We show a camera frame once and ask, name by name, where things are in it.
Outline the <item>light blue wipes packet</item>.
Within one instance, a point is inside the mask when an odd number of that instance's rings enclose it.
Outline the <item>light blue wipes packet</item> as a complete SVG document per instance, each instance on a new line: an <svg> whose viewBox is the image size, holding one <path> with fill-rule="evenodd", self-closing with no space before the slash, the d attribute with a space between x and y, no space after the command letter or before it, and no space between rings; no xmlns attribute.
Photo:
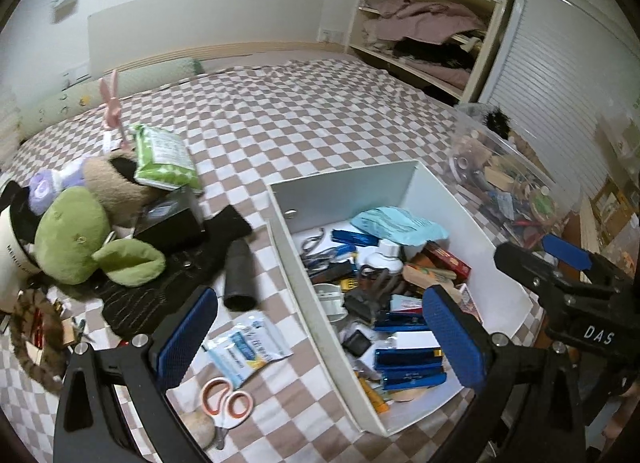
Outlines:
<svg viewBox="0 0 640 463"><path fill-rule="evenodd" d="M373 237L406 246L449 239L449 232L438 223L396 206L378 206L362 211L352 217L350 224Z"/></svg>

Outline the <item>black knit glove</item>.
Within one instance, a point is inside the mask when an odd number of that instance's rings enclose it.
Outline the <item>black knit glove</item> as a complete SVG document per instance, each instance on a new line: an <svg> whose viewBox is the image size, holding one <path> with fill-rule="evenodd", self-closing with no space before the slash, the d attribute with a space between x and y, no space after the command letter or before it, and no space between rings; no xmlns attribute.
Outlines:
<svg viewBox="0 0 640 463"><path fill-rule="evenodd" d="M166 256L165 268L151 281L125 287L106 280L96 289L103 301L102 317L112 332L129 341L151 334L201 285L213 282L226 264L232 242L253 232L250 224L228 205L204 222L204 231L194 246Z"/></svg>

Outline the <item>white blue medicine sachet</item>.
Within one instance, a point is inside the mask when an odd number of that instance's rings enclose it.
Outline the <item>white blue medicine sachet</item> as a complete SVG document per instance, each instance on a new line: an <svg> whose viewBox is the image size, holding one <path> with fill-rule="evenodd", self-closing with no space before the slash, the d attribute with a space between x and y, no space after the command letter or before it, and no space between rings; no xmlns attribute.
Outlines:
<svg viewBox="0 0 640 463"><path fill-rule="evenodd" d="M239 389L271 362L292 355L280 330L262 311L244 313L230 329L202 344L221 375Z"/></svg>

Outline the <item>blue lighter lower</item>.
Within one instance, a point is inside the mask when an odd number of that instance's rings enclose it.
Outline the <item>blue lighter lower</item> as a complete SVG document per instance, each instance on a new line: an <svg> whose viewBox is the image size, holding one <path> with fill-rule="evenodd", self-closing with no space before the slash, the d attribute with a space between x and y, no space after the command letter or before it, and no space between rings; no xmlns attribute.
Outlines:
<svg viewBox="0 0 640 463"><path fill-rule="evenodd" d="M388 372L382 377L384 391L407 391L420 387L434 387L445 383L447 373L442 369L423 372Z"/></svg>

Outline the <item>clear plastic bin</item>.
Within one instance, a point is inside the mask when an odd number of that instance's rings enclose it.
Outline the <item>clear plastic bin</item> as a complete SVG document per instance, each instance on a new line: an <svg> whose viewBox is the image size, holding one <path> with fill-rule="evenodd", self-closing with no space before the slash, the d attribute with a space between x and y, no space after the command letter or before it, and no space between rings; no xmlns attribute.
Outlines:
<svg viewBox="0 0 640 463"><path fill-rule="evenodd" d="M510 241L536 249L547 233L561 235L582 189L572 174L550 174L530 138L497 106L459 104L448 165L450 177L480 200L480 214Z"/></svg>

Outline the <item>black foam cylinder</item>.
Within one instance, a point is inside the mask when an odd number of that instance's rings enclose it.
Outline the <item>black foam cylinder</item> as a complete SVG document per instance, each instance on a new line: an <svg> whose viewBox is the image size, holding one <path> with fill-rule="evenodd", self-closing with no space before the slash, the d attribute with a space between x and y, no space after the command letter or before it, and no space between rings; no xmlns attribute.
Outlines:
<svg viewBox="0 0 640 463"><path fill-rule="evenodd" d="M252 251L245 239L233 241L224 264L224 307L244 313L257 305L257 284Z"/></svg>

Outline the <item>orange tube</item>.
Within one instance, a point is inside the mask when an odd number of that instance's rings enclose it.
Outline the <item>orange tube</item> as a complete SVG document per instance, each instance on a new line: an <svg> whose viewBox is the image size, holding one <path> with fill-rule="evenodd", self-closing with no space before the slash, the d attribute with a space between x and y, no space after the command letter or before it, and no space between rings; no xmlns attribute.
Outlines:
<svg viewBox="0 0 640 463"><path fill-rule="evenodd" d="M372 405L376 413L383 414L390 411L390 406L387 405L382 396L371 387L371 385L363 376L358 375L357 379L363 390L363 393L369 399L370 404Z"/></svg>

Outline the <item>brown furry scrunchie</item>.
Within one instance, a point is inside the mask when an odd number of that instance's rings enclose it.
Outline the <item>brown furry scrunchie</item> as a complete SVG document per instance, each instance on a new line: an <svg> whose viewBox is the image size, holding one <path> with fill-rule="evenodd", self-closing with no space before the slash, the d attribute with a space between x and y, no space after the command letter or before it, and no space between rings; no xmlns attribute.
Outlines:
<svg viewBox="0 0 640 463"><path fill-rule="evenodd" d="M58 395L70 352L60 314L40 289L18 295L10 321L13 353L29 379Z"/></svg>

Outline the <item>black box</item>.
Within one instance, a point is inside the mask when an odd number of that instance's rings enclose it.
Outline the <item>black box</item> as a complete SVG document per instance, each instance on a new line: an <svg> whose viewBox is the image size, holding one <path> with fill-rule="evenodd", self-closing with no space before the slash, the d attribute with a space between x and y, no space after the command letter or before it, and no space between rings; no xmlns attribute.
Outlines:
<svg viewBox="0 0 640 463"><path fill-rule="evenodd" d="M165 254L181 252L200 242L203 223L196 194L183 186L146 205L132 236Z"/></svg>

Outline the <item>beige plush toy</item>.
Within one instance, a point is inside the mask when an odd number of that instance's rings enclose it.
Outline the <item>beige plush toy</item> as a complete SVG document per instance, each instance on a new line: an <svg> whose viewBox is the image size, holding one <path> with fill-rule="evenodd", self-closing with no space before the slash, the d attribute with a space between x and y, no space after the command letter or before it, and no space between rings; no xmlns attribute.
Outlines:
<svg viewBox="0 0 640 463"><path fill-rule="evenodd" d="M136 174L137 160L132 151L118 149L102 157L90 157L82 164L85 186L99 201L111 222L131 225L145 205L165 192L140 185Z"/></svg>

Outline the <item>green plush toy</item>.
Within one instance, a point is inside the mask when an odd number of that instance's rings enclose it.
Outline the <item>green plush toy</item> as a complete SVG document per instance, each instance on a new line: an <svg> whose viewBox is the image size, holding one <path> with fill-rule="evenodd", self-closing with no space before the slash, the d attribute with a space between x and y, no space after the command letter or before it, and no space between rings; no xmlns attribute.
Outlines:
<svg viewBox="0 0 640 463"><path fill-rule="evenodd" d="M35 259L62 284L85 283L102 271L123 287L139 287L166 268L165 255L149 243L108 238L113 231L103 206L84 187L63 190L41 217Z"/></svg>

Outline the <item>white storage box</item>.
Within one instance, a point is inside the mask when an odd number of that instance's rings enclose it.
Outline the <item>white storage box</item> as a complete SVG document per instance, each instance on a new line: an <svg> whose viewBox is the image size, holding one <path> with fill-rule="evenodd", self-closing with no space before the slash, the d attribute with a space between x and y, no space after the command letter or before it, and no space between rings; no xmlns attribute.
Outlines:
<svg viewBox="0 0 640 463"><path fill-rule="evenodd" d="M430 282L431 277L412 268L393 272L403 259L410 261L419 253L416 246L367 246L346 259L356 265L373 261L375 269L356 270L354 276L363 287L342 293L337 283L310 279L303 260L306 240L320 237L320 252L333 249L333 231L351 231L352 217L378 206L396 206L449 232L442 247L471 269L460 287L462 306L487 332L516 339L518 331L532 322L532 299L524 287L495 267L495 246L486 233L418 161L285 180L270 185L268 196L273 208L269 232L305 327L337 394L363 431L396 435L436 412L462 390L446 360L431 368L447 373L445 383L407 391L384 391L383 375L419 371L378 372L374 368L375 350L393 349L388 339L394 333L427 331L418 302L420 293L406 279ZM358 375L382 396L390 411L374 411Z"/></svg>

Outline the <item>green tissue packet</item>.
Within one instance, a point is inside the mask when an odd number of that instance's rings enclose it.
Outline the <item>green tissue packet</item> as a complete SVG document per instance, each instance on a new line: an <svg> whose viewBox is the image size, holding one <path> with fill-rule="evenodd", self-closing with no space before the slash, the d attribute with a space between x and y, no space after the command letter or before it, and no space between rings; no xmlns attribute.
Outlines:
<svg viewBox="0 0 640 463"><path fill-rule="evenodd" d="M143 186L172 191L189 187L198 194L202 184L190 151L182 138L160 127L136 124L134 180Z"/></svg>

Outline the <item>wooden shelf with clothes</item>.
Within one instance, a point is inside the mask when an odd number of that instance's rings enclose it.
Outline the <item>wooden shelf with clothes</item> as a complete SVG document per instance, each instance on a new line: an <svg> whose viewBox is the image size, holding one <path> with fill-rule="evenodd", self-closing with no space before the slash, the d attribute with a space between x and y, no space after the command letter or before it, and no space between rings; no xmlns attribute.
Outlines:
<svg viewBox="0 0 640 463"><path fill-rule="evenodd" d="M457 104L480 97L512 0L358 0L349 53Z"/></svg>

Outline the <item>orange handled scissors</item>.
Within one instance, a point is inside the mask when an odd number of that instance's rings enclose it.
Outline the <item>orange handled scissors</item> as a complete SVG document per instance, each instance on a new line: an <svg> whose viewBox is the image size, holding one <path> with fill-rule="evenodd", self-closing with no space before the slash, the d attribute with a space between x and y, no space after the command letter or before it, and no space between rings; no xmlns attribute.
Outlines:
<svg viewBox="0 0 640 463"><path fill-rule="evenodd" d="M243 424L253 413L255 400L247 391L235 389L225 377L215 377L201 390L201 406L216 428L214 447L222 450L229 431Z"/></svg>

